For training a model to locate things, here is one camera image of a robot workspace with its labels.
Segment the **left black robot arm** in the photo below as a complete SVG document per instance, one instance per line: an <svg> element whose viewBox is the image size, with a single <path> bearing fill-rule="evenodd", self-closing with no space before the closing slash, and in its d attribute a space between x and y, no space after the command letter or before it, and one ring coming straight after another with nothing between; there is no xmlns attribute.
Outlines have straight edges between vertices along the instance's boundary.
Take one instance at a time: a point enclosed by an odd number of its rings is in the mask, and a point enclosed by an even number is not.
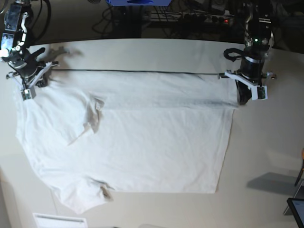
<svg viewBox="0 0 304 228"><path fill-rule="evenodd" d="M237 22L244 29L243 50L228 48L223 55L232 62L240 60L240 68L235 71L226 70L219 78L235 80L239 105L249 100L265 100L268 98L267 82L276 79L273 72L264 72L263 67L274 45L272 10L269 0L244 0L235 15Z"/></svg>

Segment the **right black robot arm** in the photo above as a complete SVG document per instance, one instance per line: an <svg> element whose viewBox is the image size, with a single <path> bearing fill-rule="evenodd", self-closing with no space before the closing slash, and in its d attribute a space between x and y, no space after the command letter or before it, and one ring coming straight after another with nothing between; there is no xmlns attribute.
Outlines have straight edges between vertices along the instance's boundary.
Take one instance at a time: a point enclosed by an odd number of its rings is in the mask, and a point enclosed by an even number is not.
<svg viewBox="0 0 304 228"><path fill-rule="evenodd" d="M46 68L45 61L38 61L44 47L31 53L30 46L39 41L46 33L51 19L50 1L44 1L47 6L47 20L42 32L35 37L32 28L36 24L29 0L14 1L4 16L4 31L0 43L0 59L13 70L13 76L20 76L21 86L46 87L47 78L42 71Z"/></svg>

